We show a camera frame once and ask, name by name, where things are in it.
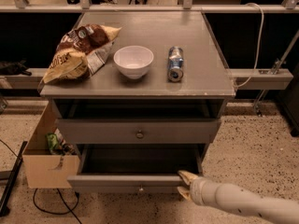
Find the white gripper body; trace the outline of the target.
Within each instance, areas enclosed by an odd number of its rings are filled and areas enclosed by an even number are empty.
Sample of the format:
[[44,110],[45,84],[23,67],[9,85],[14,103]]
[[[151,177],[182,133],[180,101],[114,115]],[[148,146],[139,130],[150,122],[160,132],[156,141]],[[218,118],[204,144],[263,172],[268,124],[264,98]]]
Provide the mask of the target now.
[[204,205],[203,189],[207,179],[204,177],[195,178],[190,184],[190,195],[192,201],[197,205]]

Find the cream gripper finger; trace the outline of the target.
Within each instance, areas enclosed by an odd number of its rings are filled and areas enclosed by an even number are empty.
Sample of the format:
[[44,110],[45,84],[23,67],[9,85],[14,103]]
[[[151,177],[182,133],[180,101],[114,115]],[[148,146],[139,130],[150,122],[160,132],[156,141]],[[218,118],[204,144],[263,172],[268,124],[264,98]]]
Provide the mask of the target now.
[[178,187],[178,193],[187,201],[191,199],[190,192],[184,187]]
[[178,175],[182,178],[184,183],[188,186],[198,177],[198,175],[190,173],[186,170],[179,170]]

